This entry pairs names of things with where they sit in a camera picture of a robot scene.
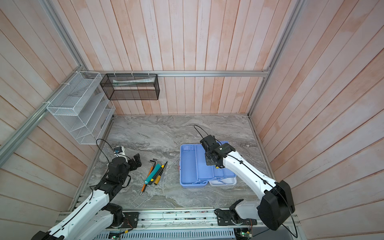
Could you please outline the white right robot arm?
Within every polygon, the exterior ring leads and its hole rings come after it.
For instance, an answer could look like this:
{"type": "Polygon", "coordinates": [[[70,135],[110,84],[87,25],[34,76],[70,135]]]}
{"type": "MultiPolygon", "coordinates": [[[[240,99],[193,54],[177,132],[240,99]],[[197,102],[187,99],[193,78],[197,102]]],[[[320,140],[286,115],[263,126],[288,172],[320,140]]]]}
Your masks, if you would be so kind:
{"type": "Polygon", "coordinates": [[[256,194],[260,203],[238,200],[230,207],[230,219],[239,224],[242,220],[257,217],[270,230],[276,231],[293,216],[295,205],[291,187],[285,181],[264,175],[246,161],[236,149],[228,143],[221,144],[212,135],[200,141],[205,150],[206,163],[209,166],[226,168],[235,173],[256,194]]]}

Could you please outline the teal utility knife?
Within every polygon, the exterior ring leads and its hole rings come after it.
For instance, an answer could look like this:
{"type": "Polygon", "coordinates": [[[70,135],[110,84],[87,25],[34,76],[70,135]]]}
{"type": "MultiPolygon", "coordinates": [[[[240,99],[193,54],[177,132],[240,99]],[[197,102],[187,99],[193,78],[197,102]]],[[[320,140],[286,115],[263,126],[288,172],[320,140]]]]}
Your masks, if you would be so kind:
{"type": "Polygon", "coordinates": [[[152,170],[152,172],[147,176],[146,180],[145,180],[145,184],[148,185],[150,182],[151,182],[151,179],[154,177],[154,175],[158,172],[158,170],[161,168],[162,165],[160,164],[157,164],[154,169],[152,170]]]}

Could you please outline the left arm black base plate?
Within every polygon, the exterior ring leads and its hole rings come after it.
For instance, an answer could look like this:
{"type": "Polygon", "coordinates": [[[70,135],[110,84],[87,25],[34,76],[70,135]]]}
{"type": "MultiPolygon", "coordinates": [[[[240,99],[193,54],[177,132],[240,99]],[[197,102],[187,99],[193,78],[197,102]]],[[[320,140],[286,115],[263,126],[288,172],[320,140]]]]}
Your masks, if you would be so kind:
{"type": "Polygon", "coordinates": [[[107,220],[108,221],[102,220],[104,229],[134,229],[138,225],[139,212],[118,212],[114,214],[108,212],[107,220]]]}

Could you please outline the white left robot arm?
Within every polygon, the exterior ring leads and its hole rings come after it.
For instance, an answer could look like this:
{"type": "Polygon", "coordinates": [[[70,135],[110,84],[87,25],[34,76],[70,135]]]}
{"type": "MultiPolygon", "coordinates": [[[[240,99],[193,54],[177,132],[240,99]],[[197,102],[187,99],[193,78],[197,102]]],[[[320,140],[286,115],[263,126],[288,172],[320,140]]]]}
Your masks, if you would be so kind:
{"type": "Polygon", "coordinates": [[[111,200],[124,188],[131,171],[142,166],[140,154],[129,158],[118,154],[108,164],[108,170],[92,193],[69,216],[47,232],[39,231],[33,240],[93,239],[107,227],[123,225],[122,207],[111,200]]]}

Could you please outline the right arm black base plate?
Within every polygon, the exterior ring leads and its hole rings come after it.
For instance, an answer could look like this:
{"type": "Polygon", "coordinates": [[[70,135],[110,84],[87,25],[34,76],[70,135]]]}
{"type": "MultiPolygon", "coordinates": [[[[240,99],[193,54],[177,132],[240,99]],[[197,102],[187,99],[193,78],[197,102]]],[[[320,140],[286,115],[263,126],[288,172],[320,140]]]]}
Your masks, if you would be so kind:
{"type": "Polygon", "coordinates": [[[217,216],[219,226],[253,226],[258,224],[255,219],[241,219],[235,211],[216,209],[214,213],[217,216]]]}

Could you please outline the white and blue tool box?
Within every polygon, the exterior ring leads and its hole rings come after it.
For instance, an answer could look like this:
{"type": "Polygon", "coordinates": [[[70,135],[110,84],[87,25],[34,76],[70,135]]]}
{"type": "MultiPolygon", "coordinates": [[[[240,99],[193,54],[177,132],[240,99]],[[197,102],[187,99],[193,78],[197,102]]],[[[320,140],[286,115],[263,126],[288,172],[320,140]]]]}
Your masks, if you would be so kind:
{"type": "Polygon", "coordinates": [[[228,169],[217,169],[206,163],[205,150],[200,144],[184,144],[180,147],[180,185],[185,189],[235,186],[237,176],[228,169]]]}

